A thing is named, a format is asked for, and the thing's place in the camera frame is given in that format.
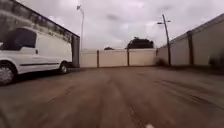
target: building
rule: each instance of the building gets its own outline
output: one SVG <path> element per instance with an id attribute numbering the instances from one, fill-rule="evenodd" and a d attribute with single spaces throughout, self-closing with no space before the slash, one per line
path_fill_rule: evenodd
<path id="1" fill-rule="evenodd" d="M 72 44 L 73 65 L 79 67 L 80 37 L 16 0 L 0 0 L 0 41 L 10 30 L 31 27 Z"/>

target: utility pole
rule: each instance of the utility pole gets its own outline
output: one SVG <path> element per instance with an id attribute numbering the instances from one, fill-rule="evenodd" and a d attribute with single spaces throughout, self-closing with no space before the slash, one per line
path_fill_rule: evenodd
<path id="1" fill-rule="evenodd" d="M 166 24 L 171 21 L 170 20 L 167 21 L 164 14 L 162 16 L 163 16 L 163 22 L 158 22 L 157 24 L 164 24 L 164 26 L 165 26 L 166 38 L 167 38 L 167 48 L 168 48 L 168 63 L 169 63 L 169 66 L 171 66 L 170 38 L 169 38 L 168 28 L 167 28 L 167 24 Z"/>
<path id="2" fill-rule="evenodd" d="M 77 6 L 77 10 L 80 10 L 82 13 L 82 28 L 81 28 L 81 43 L 80 43 L 80 50 L 82 49 L 83 45 L 83 31 L 84 31 L 84 19 L 85 19 L 85 13 L 81 8 L 81 5 Z"/>

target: wall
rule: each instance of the wall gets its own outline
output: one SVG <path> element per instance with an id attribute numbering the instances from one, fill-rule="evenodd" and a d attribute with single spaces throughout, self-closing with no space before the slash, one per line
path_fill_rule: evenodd
<path id="1" fill-rule="evenodd" d="M 154 49 L 131 49 L 131 66 L 151 66 L 155 64 L 156 51 Z"/>
<path id="2" fill-rule="evenodd" d="M 80 56 L 81 68 L 97 68 L 97 52 L 96 51 L 84 51 Z"/>
<path id="3" fill-rule="evenodd" d="M 209 66 L 211 58 L 224 53 L 224 14 L 185 33 L 171 43 L 172 66 Z M 167 46 L 158 49 L 157 58 L 168 63 Z"/>
<path id="4" fill-rule="evenodd" d="M 209 65 L 210 58 L 224 50 L 224 15 L 208 22 L 193 32 L 196 65 Z"/>
<path id="5" fill-rule="evenodd" d="M 187 34 L 184 34 L 171 41 L 171 64 L 173 66 L 186 66 L 189 65 L 189 45 Z"/>
<path id="6" fill-rule="evenodd" d="M 81 67 L 124 67 L 124 66 L 153 66 L 156 56 L 155 49 L 144 50 L 108 50 L 81 52 Z"/>
<path id="7" fill-rule="evenodd" d="M 100 67 L 123 67 L 127 66 L 126 50 L 108 50 L 99 52 Z"/>
<path id="8" fill-rule="evenodd" d="M 72 63 L 73 66 L 75 68 L 79 68 L 80 67 L 80 52 L 79 52 L 79 48 L 80 48 L 80 38 L 77 36 L 73 36 L 72 37 L 72 42 L 71 46 L 72 46 Z"/>

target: concrete ground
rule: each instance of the concrete ground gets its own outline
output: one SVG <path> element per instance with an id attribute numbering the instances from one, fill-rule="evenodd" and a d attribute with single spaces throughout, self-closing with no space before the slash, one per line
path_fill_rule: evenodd
<path id="1" fill-rule="evenodd" d="M 224 127 L 223 76 L 152 67 L 43 75 L 0 87 L 1 128 Z"/>

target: van window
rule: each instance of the van window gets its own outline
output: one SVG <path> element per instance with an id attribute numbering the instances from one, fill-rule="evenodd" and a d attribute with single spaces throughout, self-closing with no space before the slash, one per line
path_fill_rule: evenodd
<path id="1" fill-rule="evenodd" d="M 15 29 L 3 39 L 1 50 L 19 51 L 22 47 L 35 48 L 36 33 L 25 28 Z"/>

